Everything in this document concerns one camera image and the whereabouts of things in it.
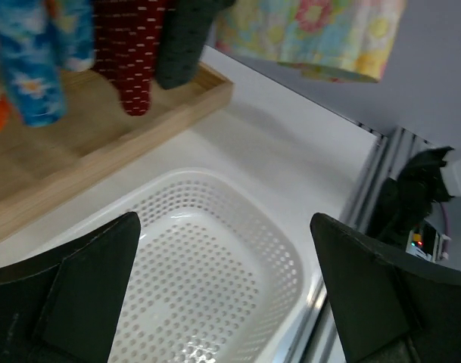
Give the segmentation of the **pastel floral skirt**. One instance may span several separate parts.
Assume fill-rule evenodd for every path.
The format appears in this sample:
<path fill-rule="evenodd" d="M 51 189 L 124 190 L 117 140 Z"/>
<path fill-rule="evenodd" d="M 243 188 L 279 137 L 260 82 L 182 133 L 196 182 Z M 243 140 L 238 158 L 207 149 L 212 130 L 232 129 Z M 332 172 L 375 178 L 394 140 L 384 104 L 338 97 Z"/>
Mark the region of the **pastel floral skirt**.
<path fill-rule="evenodd" d="M 216 19 L 216 48 L 325 82 L 377 83 L 404 1 L 237 1 Z"/>

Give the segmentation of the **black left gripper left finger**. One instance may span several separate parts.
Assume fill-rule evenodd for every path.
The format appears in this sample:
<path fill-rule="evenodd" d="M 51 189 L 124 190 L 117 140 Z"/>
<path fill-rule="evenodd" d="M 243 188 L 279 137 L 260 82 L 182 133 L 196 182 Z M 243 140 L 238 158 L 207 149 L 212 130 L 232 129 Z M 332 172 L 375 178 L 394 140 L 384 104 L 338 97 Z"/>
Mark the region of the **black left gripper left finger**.
<path fill-rule="evenodd" d="M 124 213 L 0 268 L 0 362 L 106 362 L 140 232 Z"/>

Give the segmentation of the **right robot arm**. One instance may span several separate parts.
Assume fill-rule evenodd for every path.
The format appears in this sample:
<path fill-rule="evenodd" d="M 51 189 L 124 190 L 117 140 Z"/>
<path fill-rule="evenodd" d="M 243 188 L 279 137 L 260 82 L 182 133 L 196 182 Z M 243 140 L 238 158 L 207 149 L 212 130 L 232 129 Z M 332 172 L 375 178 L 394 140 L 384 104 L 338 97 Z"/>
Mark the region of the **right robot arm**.
<path fill-rule="evenodd" d="M 398 177 L 382 183 L 366 235 L 402 246 L 432 211 L 434 203 L 461 197 L 461 149 L 439 147 L 418 152 Z"/>

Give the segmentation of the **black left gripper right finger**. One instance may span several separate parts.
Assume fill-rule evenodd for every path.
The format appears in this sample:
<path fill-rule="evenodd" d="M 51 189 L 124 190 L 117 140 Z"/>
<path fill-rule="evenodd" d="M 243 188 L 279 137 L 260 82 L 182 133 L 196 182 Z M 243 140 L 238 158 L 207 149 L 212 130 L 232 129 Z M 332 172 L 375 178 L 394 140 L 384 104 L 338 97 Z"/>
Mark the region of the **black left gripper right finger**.
<path fill-rule="evenodd" d="M 310 232 L 348 362 L 461 362 L 461 271 L 324 213 Z"/>

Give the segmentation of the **dark grey dotted skirt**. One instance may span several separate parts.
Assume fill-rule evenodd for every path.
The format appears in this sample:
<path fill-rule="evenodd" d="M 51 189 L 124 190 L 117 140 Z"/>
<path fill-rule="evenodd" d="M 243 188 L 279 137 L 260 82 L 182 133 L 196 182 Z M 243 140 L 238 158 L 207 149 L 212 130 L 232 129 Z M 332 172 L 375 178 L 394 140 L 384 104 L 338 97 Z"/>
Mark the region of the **dark grey dotted skirt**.
<path fill-rule="evenodd" d="M 166 15 L 154 77 L 158 85 L 173 89 L 189 83 L 216 16 L 234 1 L 181 0 Z"/>

